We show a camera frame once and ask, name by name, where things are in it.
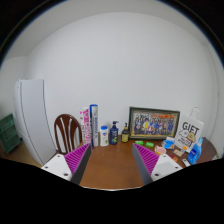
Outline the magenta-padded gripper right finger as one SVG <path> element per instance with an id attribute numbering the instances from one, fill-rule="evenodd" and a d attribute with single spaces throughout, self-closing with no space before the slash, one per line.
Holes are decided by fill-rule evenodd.
<path id="1" fill-rule="evenodd" d="M 182 169 L 169 155 L 158 155 L 138 144 L 132 145 L 132 154 L 144 185 Z"/>

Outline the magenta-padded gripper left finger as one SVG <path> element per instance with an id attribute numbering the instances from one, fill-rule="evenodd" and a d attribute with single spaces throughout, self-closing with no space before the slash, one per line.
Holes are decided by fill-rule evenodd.
<path id="1" fill-rule="evenodd" d="M 92 146 L 86 144 L 66 155 L 56 154 L 42 169 L 79 185 L 91 152 Z"/>

